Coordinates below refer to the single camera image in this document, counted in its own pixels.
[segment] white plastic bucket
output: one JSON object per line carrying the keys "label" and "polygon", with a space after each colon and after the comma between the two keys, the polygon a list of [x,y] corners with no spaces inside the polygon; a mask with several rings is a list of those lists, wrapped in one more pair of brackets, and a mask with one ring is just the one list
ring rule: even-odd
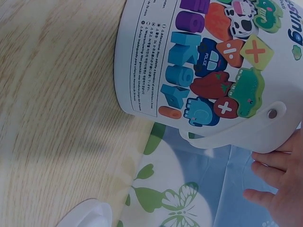
{"label": "white plastic bucket", "polygon": [[115,53],[119,104],[196,147],[270,152],[303,116],[301,17],[288,0],[128,0]]}

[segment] wooden table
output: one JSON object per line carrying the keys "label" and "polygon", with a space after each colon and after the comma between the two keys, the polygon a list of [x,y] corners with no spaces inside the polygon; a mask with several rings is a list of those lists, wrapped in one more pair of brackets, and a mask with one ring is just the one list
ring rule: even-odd
{"label": "wooden table", "polygon": [[54,227],[88,198],[114,223],[152,126],[116,101],[124,0],[0,0],[0,226]]}

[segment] green crocodile toy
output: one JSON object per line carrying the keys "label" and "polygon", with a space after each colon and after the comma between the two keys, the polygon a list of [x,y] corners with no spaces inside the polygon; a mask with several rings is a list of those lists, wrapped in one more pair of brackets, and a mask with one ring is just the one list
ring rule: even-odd
{"label": "green crocodile toy", "polygon": [[264,79],[261,72],[254,67],[241,68],[236,77],[236,83],[232,85],[228,96],[237,101],[239,117],[250,118],[256,114],[262,106],[262,93]]}

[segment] printed illustration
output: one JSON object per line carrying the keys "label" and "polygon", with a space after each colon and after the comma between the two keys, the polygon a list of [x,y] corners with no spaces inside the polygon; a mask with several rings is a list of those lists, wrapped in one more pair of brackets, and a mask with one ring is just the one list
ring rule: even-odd
{"label": "printed illustration", "polygon": [[240,16],[248,16],[252,18],[254,15],[257,14],[254,5],[249,0],[233,0],[232,7],[228,8],[229,13],[231,14],[232,11]]}
{"label": "printed illustration", "polygon": [[216,49],[217,42],[203,38],[198,46],[199,58],[194,66],[195,75],[204,77],[212,71],[224,71],[227,67],[227,61]]}
{"label": "printed illustration", "polygon": [[160,106],[159,113],[171,119],[180,119],[182,117],[182,113],[180,110],[176,110],[168,106]]}
{"label": "printed illustration", "polygon": [[261,39],[251,35],[240,54],[258,70],[264,70],[274,56],[274,51]]}
{"label": "printed illustration", "polygon": [[194,79],[194,72],[191,68],[184,66],[168,66],[165,71],[165,79],[171,84],[188,87]]}
{"label": "printed illustration", "polygon": [[240,39],[229,40],[217,44],[217,50],[227,60],[227,62],[235,67],[241,68],[243,64],[243,57],[240,55],[240,50],[244,45],[244,41]]}
{"label": "printed illustration", "polygon": [[247,39],[251,34],[258,34],[258,29],[253,23],[255,7],[248,0],[232,1],[232,6],[226,8],[224,12],[232,21],[230,26],[232,36]]}
{"label": "printed illustration", "polygon": [[219,3],[209,5],[208,14],[205,15],[205,28],[217,39],[227,41],[232,39],[230,33],[231,20],[224,13],[225,6]]}
{"label": "printed illustration", "polygon": [[182,0],[180,8],[207,14],[209,9],[209,3],[210,0]]}
{"label": "printed illustration", "polygon": [[228,81],[227,72],[211,72],[204,78],[196,78],[190,85],[190,89],[197,96],[206,99],[218,99],[227,95],[232,86]]}
{"label": "printed illustration", "polygon": [[272,0],[256,0],[254,5],[258,10],[254,23],[266,32],[276,33],[281,28],[282,9]]}
{"label": "printed illustration", "polygon": [[239,117],[250,118],[262,106],[264,79],[255,68],[241,68],[228,96],[237,101]]}
{"label": "printed illustration", "polygon": [[302,57],[302,51],[301,51],[301,48],[298,47],[297,45],[294,45],[294,46],[293,46],[292,53],[293,53],[294,59],[295,59],[296,61],[298,61],[298,60],[301,59],[301,57]]}
{"label": "printed illustration", "polygon": [[219,98],[214,103],[214,112],[222,118],[234,119],[237,118],[239,104],[232,98]]}
{"label": "printed illustration", "polygon": [[161,93],[165,95],[166,101],[169,106],[182,109],[184,102],[183,98],[186,98],[189,94],[189,90],[178,86],[169,86],[163,84],[161,87]]}
{"label": "printed illustration", "polygon": [[201,97],[187,99],[184,117],[189,119],[189,124],[196,127],[215,126],[220,120],[214,113],[214,104]]}
{"label": "printed illustration", "polygon": [[203,32],[205,26],[204,17],[198,13],[181,11],[176,18],[176,28],[191,33]]}
{"label": "printed illustration", "polygon": [[178,66],[183,66],[186,62],[191,64],[197,63],[197,46],[201,43],[200,35],[173,32],[170,41],[175,43],[175,45],[169,50],[169,63]]}

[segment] foam letter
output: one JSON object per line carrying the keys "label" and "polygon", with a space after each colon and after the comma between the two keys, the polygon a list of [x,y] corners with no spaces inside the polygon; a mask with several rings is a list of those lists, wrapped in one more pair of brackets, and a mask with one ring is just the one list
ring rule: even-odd
{"label": "foam letter", "polygon": [[189,94],[188,89],[166,84],[162,85],[161,92],[165,95],[168,105],[177,109],[182,109],[184,105],[183,98],[186,98]]}
{"label": "foam letter", "polygon": [[180,8],[198,13],[208,13],[210,0],[182,0]]}
{"label": "foam letter", "polygon": [[174,32],[171,36],[171,42],[176,43],[169,51],[168,62],[178,66],[183,66],[185,62],[196,64],[198,61],[197,45],[200,45],[201,36]]}
{"label": "foam letter", "polygon": [[176,18],[176,27],[179,30],[196,33],[202,32],[205,26],[204,17],[197,13],[181,11]]}

